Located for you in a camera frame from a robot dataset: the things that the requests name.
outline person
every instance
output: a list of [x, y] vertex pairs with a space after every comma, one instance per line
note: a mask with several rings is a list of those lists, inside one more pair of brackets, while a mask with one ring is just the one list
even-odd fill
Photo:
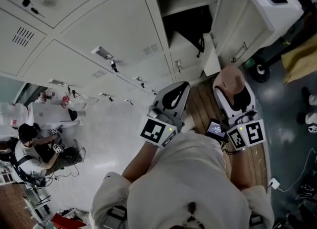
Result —
[[[302, 88], [302, 95], [307, 107], [317, 106], [317, 95], [312, 95], [307, 87]], [[307, 124], [310, 133], [317, 133], [317, 112], [299, 112], [297, 115], [298, 124]]]
[[19, 141], [15, 146], [15, 158], [17, 162], [26, 155], [30, 155], [32, 159], [25, 161], [20, 165], [20, 168], [29, 176], [35, 178], [43, 178], [63, 167], [69, 167], [76, 163], [83, 162], [86, 150], [81, 148], [78, 151], [74, 147], [65, 149], [61, 154], [54, 153], [51, 159], [44, 163], [41, 156], [35, 150], [37, 145], [47, 144], [56, 140], [58, 135], [51, 135], [41, 139], [36, 139], [37, 130], [33, 126], [23, 124], [19, 127]]
[[107, 216], [120, 209], [129, 229], [248, 229], [255, 217], [256, 228], [273, 227], [270, 199], [252, 186], [246, 151], [232, 156], [229, 180], [214, 139], [181, 133], [157, 149], [146, 142], [122, 175], [105, 176], [90, 210], [93, 228], [107, 228]]

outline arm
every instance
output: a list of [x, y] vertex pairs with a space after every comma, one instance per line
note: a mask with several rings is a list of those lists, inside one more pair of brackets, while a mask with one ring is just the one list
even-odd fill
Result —
[[122, 176], [130, 182], [134, 182], [141, 176], [145, 175], [157, 150], [157, 146], [145, 142], [139, 153], [124, 170]]
[[47, 144], [57, 138], [57, 134], [35, 140], [35, 145]]
[[230, 181], [241, 191], [252, 187], [248, 157], [246, 151], [240, 151], [233, 156]]
[[57, 157], [58, 153], [55, 153], [47, 163], [41, 163], [41, 167], [44, 169], [50, 169], [56, 161]]

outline wooden floor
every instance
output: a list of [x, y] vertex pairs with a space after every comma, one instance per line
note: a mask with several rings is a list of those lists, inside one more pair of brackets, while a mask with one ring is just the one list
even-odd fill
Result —
[[[211, 82], [199, 84], [191, 88], [188, 98], [187, 113], [191, 114], [196, 125], [196, 133], [204, 134], [208, 127], [210, 118], [221, 121], [221, 113], [216, 104]], [[233, 151], [232, 143], [226, 144], [228, 151]], [[267, 187], [266, 164], [263, 144], [258, 144], [246, 150], [252, 175], [253, 185], [263, 185]], [[224, 152], [227, 167], [227, 176], [231, 175], [232, 156]]]

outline sleeve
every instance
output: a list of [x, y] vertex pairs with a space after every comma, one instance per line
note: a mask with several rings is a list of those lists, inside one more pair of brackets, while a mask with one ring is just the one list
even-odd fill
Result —
[[262, 216], [265, 228], [273, 228], [274, 213], [264, 187], [253, 186], [242, 190], [242, 193], [247, 198], [251, 211]]
[[94, 224], [103, 217], [114, 205], [126, 206], [131, 183], [115, 172], [106, 174], [101, 186], [94, 196], [93, 206], [90, 210]]

